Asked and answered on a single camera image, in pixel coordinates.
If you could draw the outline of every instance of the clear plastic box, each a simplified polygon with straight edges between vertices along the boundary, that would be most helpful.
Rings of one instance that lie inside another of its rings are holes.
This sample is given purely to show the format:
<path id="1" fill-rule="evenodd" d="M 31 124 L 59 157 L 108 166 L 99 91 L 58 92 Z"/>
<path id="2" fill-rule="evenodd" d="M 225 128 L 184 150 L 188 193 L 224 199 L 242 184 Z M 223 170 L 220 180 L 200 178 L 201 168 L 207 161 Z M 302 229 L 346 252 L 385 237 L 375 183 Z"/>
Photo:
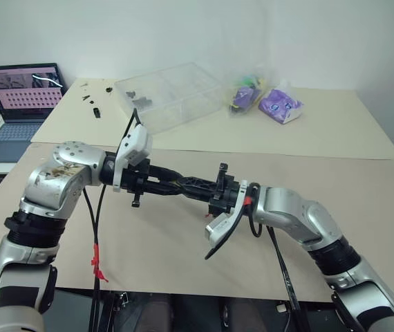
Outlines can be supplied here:
<path id="1" fill-rule="evenodd" d="M 137 108 L 150 133 L 218 111 L 223 102 L 220 83 L 194 63 L 116 82 L 123 109 Z"/>

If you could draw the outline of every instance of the laptop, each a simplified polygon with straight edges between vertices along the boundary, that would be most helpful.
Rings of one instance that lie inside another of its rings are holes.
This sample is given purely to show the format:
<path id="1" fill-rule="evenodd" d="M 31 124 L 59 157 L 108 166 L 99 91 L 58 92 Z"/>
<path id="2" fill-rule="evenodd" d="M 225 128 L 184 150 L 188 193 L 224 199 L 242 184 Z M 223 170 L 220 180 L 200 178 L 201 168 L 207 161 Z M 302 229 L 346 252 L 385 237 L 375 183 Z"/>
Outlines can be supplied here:
<path id="1" fill-rule="evenodd" d="M 0 66 L 0 163 L 16 163 L 66 89 L 56 64 Z"/>

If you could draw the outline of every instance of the beige tabletop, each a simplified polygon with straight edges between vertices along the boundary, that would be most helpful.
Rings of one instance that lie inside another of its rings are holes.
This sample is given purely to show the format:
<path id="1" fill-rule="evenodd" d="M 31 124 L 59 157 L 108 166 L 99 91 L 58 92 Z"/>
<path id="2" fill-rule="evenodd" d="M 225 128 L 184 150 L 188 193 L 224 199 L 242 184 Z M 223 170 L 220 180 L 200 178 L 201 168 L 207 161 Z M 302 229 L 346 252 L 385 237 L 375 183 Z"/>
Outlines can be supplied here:
<path id="1" fill-rule="evenodd" d="M 78 78 L 33 142 L 80 140 L 117 147 L 128 122 L 115 80 Z M 256 152 L 293 156 L 394 159 L 394 145 L 354 91 L 296 89 L 300 118 L 281 125 L 254 107 L 231 118 L 224 109 L 154 135 L 157 149 Z M 93 107 L 101 118 L 93 115 Z"/>
<path id="2" fill-rule="evenodd" d="M 52 145 L 29 146 L 0 184 L 0 239 L 3 222 L 17 210 L 26 179 L 50 155 Z M 219 162 L 229 174 L 262 185 L 288 187 L 322 202 L 347 239 L 394 291 L 394 160 L 316 158 L 274 154 L 223 154 L 154 150 L 151 163 L 186 176 L 215 179 Z M 88 188 L 93 205 L 100 189 Z M 103 288 L 130 291 L 286 299 L 269 237 L 255 239 L 246 220 L 210 260 L 204 237 L 207 206 L 182 196 L 133 196 L 108 190 L 100 220 Z M 330 290 L 315 263 L 286 234 L 277 237 L 300 300 L 329 301 Z M 91 220 L 81 199 L 66 225 L 55 261 L 57 286 L 91 288 Z"/>

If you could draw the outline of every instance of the red zip tie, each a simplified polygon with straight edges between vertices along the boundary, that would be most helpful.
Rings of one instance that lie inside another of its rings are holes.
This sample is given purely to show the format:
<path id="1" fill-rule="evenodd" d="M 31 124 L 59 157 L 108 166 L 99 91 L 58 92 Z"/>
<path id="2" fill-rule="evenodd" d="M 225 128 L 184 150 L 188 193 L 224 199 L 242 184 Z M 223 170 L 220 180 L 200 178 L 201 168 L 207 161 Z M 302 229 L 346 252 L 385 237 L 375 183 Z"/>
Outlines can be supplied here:
<path id="1" fill-rule="evenodd" d="M 97 278 L 99 278 L 100 280 L 104 280 L 104 281 L 108 282 L 108 279 L 105 278 L 103 272 L 99 268 L 99 262 L 100 262 L 100 260 L 99 260 L 99 245 L 94 243 L 93 250 L 94 250 L 94 257 L 91 260 L 91 265 L 94 266 L 93 274 Z"/>
<path id="2" fill-rule="evenodd" d="M 252 204 L 252 199 L 249 196 L 246 196 L 243 205 L 251 205 L 251 204 Z"/>

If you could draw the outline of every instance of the laptop keyboard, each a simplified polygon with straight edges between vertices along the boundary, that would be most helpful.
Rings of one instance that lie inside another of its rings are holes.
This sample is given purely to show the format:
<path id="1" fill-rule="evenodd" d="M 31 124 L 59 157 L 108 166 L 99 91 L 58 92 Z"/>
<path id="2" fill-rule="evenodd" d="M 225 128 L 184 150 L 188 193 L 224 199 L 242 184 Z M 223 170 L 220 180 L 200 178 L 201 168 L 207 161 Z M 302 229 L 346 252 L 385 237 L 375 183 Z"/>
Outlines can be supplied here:
<path id="1" fill-rule="evenodd" d="M 0 128 L 0 141 L 27 141 L 31 140 L 40 127 L 37 124 L 4 124 Z"/>

